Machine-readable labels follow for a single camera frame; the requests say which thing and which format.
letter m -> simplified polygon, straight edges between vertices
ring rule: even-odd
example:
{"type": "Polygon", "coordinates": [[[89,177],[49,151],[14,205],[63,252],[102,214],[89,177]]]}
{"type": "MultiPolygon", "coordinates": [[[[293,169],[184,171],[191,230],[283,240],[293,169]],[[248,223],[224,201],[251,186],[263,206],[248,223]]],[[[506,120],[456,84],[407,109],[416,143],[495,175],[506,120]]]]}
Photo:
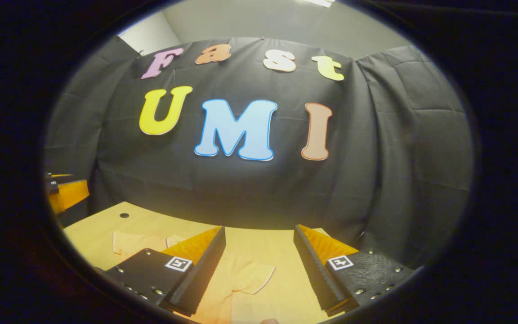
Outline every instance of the letter m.
{"type": "Polygon", "coordinates": [[[215,133],[223,147],[223,153],[230,156],[239,140],[245,135],[245,143],[239,149],[239,156],[246,160],[269,161],[273,151],[269,148],[269,125],[271,115],[277,110],[273,101],[252,101],[238,120],[227,101],[214,99],[202,105],[206,110],[201,143],[195,147],[195,154],[216,156],[219,148],[214,144],[215,133]]]}

wooden table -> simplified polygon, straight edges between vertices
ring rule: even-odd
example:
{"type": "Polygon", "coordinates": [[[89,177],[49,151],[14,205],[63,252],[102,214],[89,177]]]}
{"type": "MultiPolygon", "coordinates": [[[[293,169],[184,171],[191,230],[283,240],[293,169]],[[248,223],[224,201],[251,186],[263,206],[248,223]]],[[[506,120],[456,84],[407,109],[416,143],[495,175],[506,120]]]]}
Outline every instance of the wooden table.
{"type": "MultiPolygon", "coordinates": [[[[189,238],[217,225],[220,224],[182,220],[122,202],[66,227],[64,232],[91,265],[107,270],[124,260],[112,251],[115,230],[129,234],[154,234],[161,238],[173,234],[189,238]],[[121,213],[128,213],[129,217],[122,218],[119,216],[121,213]]],[[[319,307],[293,244],[292,229],[226,227],[225,231],[225,252],[276,267],[269,283],[255,295],[234,293],[234,324],[259,324],[267,318],[276,318],[281,324],[311,324],[330,318],[319,307]]]]}

black fabric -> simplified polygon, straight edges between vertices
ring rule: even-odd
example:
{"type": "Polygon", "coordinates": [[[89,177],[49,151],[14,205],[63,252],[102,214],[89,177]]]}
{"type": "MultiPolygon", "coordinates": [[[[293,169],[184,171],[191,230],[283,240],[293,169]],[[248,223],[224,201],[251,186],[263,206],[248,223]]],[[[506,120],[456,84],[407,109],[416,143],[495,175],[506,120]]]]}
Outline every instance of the black fabric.
{"type": "Polygon", "coordinates": [[[146,80],[140,77],[155,53],[136,59],[127,48],[127,58],[111,63],[96,54],[60,99],[49,128],[48,171],[78,172],[89,180],[88,215],[128,201],[202,223],[322,227],[348,244],[372,242],[413,268],[450,237],[469,196],[471,134],[464,103],[415,47],[356,62],[274,39],[216,39],[177,47],[184,52],[146,80]],[[220,43],[232,46],[230,58],[195,64],[203,49],[220,43]],[[263,58],[270,49],[292,52],[296,71],[266,68],[263,58]],[[345,80],[322,76],[311,60],[317,55],[339,62],[337,71],[345,80]],[[169,92],[177,86],[191,86],[193,92],[175,128],[165,135],[143,133],[138,119],[145,94],[167,90],[156,112],[161,120],[169,110],[169,92]],[[210,99],[228,101],[236,118],[253,100],[277,103],[270,128],[273,160],[227,157],[218,138],[216,156],[197,156],[205,120],[201,105],[210,99]],[[321,162],[301,156],[309,128],[304,107],[310,102],[333,111],[329,158],[321,162]]]}

gray wall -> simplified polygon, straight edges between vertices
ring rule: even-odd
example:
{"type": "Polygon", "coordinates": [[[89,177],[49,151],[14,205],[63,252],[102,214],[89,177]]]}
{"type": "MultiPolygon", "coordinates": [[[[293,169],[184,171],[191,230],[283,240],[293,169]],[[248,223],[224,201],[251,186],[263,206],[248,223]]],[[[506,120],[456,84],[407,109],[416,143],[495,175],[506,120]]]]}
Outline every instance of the gray wall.
{"type": "Polygon", "coordinates": [[[186,0],[124,32],[142,54],[225,37],[296,41],[359,59],[411,45],[389,27],[340,2],[323,8],[301,0],[186,0]]]}

light fixture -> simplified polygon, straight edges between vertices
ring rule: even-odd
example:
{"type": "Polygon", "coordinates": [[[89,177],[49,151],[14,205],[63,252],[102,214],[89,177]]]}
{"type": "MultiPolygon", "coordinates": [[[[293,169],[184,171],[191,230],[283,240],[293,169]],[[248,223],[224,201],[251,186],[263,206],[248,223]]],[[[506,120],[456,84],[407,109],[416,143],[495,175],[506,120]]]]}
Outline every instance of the light fixture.
{"type": "Polygon", "coordinates": [[[323,6],[325,8],[329,8],[335,0],[303,0],[306,2],[311,2],[311,4],[316,4],[319,6],[323,6]]]}

